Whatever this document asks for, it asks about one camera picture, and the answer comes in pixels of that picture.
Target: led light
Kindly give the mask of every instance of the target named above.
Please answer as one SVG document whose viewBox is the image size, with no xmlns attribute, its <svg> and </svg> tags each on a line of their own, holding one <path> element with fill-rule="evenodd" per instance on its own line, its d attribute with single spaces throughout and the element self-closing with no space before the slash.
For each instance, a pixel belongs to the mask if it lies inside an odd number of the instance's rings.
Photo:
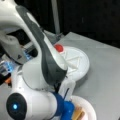
<svg viewBox="0 0 120 120">
<path fill-rule="evenodd" d="M 13 105 L 13 109 L 14 109 L 14 110 L 17 110 L 17 109 L 18 109 L 17 104 L 14 104 L 14 105 Z"/>
</svg>

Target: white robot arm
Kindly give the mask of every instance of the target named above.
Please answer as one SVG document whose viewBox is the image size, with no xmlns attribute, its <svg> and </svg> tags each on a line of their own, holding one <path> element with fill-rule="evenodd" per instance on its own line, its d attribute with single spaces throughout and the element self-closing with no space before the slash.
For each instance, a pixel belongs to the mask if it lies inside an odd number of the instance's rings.
<svg viewBox="0 0 120 120">
<path fill-rule="evenodd" d="M 12 73 L 12 92 L 7 100 L 7 111 L 15 120 L 47 120 L 60 116 L 63 98 L 43 91 L 57 85 L 66 76 L 68 66 L 51 45 L 30 12 L 14 0 L 0 0 L 0 25 L 23 29 L 38 51 L 36 58 Z"/>
</svg>

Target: red object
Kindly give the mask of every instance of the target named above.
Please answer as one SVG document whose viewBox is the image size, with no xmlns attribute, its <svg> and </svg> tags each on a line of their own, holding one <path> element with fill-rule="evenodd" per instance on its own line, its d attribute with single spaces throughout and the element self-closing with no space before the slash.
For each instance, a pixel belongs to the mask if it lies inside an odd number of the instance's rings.
<svg viewBox="0 0 120 120">
<path fill-rule="evenodd" d="M 63 46 L 62 45 L 56 44 L 54 47 L 58 52 L 63 52 Z"/>
</svg>

